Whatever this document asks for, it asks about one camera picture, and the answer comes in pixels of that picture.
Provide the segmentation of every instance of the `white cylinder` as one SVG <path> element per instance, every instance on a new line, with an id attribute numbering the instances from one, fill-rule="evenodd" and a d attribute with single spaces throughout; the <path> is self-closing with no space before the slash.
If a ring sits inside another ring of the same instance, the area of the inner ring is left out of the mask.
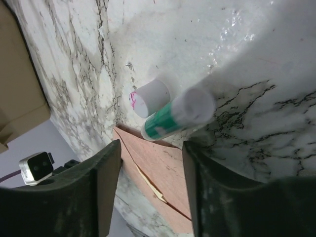
<path id="1" fill-rule="evenodd" d="M 139 117 L 147 118 L 170 102 L 170 93 L 163 82 L 155 79 L 130 93 L 129 101 Z"/>
<path id="2" fill-rule="evenodd" d="M 176 132 L 207 124 L 216 111 L 213 95 L 202 88 L 191 87 L 146 120 L 142 136 L 155 141 Z"/>

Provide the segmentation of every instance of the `glue stick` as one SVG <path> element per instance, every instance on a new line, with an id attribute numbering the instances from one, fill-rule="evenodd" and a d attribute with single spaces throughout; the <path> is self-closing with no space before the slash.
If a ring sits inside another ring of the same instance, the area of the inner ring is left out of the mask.
<path id="1" fill-rule="evenodd" d="M 144 139 L 156 141 L 176 132 L 208 123 L 216 111 L 213 95 L 203 88 L 190 87 L 149 117 L 142 126 Z"/>

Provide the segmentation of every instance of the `cardboard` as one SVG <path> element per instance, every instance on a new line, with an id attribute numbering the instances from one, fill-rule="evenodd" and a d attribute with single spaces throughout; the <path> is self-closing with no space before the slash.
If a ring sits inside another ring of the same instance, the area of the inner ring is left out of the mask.
<path id="1" fill-rule="evenodd" d="M 0 1 L 0 153 L 7 143 L 50 118 L 15 18 Z"/>
<path id="2" fill-rule="evenodd" d="M 123 168 L 175 233 L 192 233 L 182 152 L 138 138 L 117 127 Z"/>

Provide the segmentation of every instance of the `marble wall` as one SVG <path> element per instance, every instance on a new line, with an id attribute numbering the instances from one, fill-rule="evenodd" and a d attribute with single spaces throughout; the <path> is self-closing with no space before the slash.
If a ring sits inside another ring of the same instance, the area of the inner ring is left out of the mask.
<path id="1" fill-rule="evenodd" d="M 315 1 L 7 1 L 52 121 L 80 159 L 110 142 L 114 124 L 139 129 L 129 93 L 168 72 L 175 94 L 198 83 L 216 96 L 215 121 L 195 138 L 211 158 L 263 182 L 314 174 Z M 128 208 L 131 191 L 119 190 Z"/>

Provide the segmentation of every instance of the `white cap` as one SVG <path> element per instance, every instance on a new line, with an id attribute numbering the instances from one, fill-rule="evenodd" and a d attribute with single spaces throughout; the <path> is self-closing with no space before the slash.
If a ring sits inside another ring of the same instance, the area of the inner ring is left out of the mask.
<path id="1" fill-rule="evenodd" d="M 213 95 L 198 87 L 190 87 L 172 101 L 171 114 L 183 127 L 192 127 L 210 122 L 217 105 Z"/>
<path id="2" fill-rule="evenodd" d="M 163 82 L 155 79 L 130 93 L 129 101 L 139 117 L 147 118 L 170 102 L 170 93 Z"/>

